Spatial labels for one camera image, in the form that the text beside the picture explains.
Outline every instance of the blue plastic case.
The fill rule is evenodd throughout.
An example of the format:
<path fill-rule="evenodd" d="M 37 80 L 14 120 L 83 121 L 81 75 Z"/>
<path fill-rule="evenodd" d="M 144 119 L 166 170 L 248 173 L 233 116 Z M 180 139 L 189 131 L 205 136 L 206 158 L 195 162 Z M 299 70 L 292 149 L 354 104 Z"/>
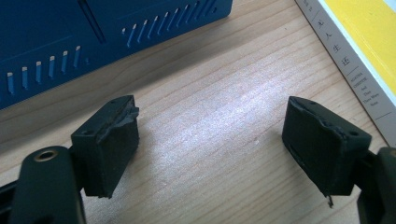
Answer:
<path fill-rule="evenodd" d="M 219 20 L 232 0 L 2 0 L 0 109 Z"/>

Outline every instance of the book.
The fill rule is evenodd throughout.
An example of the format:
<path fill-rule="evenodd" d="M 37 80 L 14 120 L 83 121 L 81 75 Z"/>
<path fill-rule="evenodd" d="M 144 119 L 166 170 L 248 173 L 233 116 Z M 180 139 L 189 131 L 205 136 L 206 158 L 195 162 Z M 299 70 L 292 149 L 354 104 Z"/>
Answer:
<path fill-rule="evenodd" d="M 296 3 L 387 143 L 396 147 L 396 2 Z"/>

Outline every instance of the wooden table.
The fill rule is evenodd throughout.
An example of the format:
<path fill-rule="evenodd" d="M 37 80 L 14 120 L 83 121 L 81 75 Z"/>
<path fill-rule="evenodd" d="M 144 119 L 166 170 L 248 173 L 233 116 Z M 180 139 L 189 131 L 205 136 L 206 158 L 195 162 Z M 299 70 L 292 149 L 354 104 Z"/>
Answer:
<path fill-rule="evenodd" d="M 84 197 L 89 223 L 359 223 L 359 189 L 329 208 L 281 141 L 296 95 L 386 145 L 294 1 L 234 0 L 224 20 L 0 111 L 0 184 L 125 94 L 141 143 L 111 200 Z"/>

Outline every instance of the black clamp jaw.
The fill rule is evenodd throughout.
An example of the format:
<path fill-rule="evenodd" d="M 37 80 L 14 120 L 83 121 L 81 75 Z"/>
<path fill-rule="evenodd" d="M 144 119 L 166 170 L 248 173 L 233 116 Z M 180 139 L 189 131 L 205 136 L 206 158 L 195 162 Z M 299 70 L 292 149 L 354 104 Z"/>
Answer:
<path fill-rule="evenodd" d="M 361 189 L 361 223 L 396 223 L 396 148 L 368 150 L 371 135 L 316 102 L 289 98 L 283 142 L 325 197 Z"/>
<path fill-rule="evenodd" d="M 73 146 L 27 156 L 16 182 L 0 188 L 0 223 L 86 223 L 80 196 L 111 198 L 134 155 L 139 108 L 114 99 L 72 135 Z"/>

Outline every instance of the black plastic part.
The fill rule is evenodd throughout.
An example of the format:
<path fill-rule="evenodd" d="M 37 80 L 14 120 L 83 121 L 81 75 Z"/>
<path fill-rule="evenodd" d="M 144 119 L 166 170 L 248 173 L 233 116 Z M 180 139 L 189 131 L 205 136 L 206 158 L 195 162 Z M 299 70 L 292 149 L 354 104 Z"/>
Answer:
<path fill-rule="evenodd" d="M 350 195 L 356 159 L 370 146 L 370 134 L 316 102 L 291 96 L 283 142 L 308 177 L 325 195 Z"/>
<path fill-rule="evenodd" d="M 381 223 L 396 223 L 396 148 L 383 147 L 379 150 L 375 177 L 385 210 Z"/>
<path fill-rule="evenodd" d="M 24 159 L 9 223 L 85 223 L 67 148 L 46 147 Z"/>
<path fill-rule="evenodd" d="M 72 134 L 72 155 L 87 196 L 110 198 L 138 143 L 133 96 L 104 105 Z"/>
<path fill-rule="evenodd" d="M 7 223 L 8 221 L 16 187 L 17 181 L 14 181 L 0 188 L 0 223 Z"/>

